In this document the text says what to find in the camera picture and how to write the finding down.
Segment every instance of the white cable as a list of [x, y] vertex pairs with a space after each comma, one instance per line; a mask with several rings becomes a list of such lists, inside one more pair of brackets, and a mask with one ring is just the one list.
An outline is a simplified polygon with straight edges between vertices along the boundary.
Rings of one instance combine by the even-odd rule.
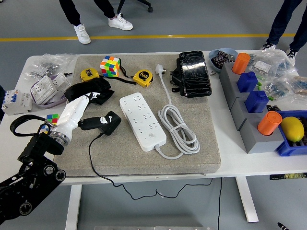
[[[155, 146], [155, 149], [164, 158], [169, 159], [169, 160], [175, 160], [181, 157], [183, 154], [190, 155], [190, 154], [198, 153], [200, 151], [200, 144], [196, 138], [195, 133], [191, 129], [189, 129], [189, 127], [184, 122], [179, 110], [175, 106], [172, 105], [170, 95], [162, 79], [161, 67], [159, 69], [157, 66], [157, 68], [159, 69], [158, 73], [159, 73], [161, 82], [163, 84], [164, 90], [167, 94], [169, 104], [165, 105], [162, 110], [158, 111], [158, 116], [162, 124], [164, 125], [164, 127], [170, 132], [175, 145], [181, 151], [181, 153], [175, 157], [168, 157], [161, 152], [159, 146]], [[172, 118], [172, 122], [168, 120], [167, 115], [169, 115]]]

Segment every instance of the plastic bag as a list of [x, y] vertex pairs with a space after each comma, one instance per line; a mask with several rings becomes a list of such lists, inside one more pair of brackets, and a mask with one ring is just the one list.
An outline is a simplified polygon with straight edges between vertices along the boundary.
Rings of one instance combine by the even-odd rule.
[[291, 102], [307, 104], [307, 77], [293, 76], [290, 82], [293, 91]]
[[263, 82], [274, 81], [296, 71], [285, 54], [278, 50], [260, 50], [250, 54], [248, 69], [255, 72], [258, 80]]
[[282, 80], [268, 82], [263, 89], [268, 97], [275, 100], [291, 95], [291, 86]]
[[65, 73], [76, 57], [77, 55], [73, 54], [44, 54], [38, 57], [22, 74], [25, 79], [40, 80], [44, 76], [51, 77], [59, 73]]

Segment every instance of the orange cup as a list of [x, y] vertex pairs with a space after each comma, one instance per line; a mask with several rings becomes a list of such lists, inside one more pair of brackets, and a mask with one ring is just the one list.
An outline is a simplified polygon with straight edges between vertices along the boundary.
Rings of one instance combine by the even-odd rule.
[[246, 53], [239, 53], [238, 57], [236, 58], [235, 64], [232, 67], [232, 71], [235, 74], [244, 73], [246, 70], [246, 67], [248, 66], [249, 60], [250, 60], [250, 55]]
[[269, 111], [260, 121], [257, 126], [257, 129], [261, 134], [269, 136], [274, 132], [274, 130], [278, 127], [282, 120], [283, 118], [278, 112]]

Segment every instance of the small rubik's cube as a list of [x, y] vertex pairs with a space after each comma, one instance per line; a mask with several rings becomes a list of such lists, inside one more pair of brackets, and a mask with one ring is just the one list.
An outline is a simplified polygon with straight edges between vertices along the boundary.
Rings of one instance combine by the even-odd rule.
[[[55, 125], [58, 123], [58, 119], [59, 119], [59, 114], [49, 114], [49, 115], [47, 115], [47, 121], [50, 122], [50, 123], [53, 123]], [[44, 125], [40, 130], [41, 133], [44, 132], [46, 134], [48, 133], [48, 131], [49, 131], [49, 127], [46, 126], [46, 125]]]
[[105, 56], [100, 63], [102, 75], [105, 77], [118, 77], [119, 76], [120, 60], [117, 57]]

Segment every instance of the tape measure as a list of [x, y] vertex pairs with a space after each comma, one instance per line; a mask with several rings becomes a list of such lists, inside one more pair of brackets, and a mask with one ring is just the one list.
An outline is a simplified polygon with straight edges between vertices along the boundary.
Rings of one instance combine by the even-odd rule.
[[98, 71], [94, 68], [84, 69], [80, 73], [80, 78], [82, 81], [89, 81], [93, 78], [99, 78]]
[[134, 75], [133, 80], [142, 87], [148, 87], [153, 81], [153, 74], [147, 69], [141, 69]]

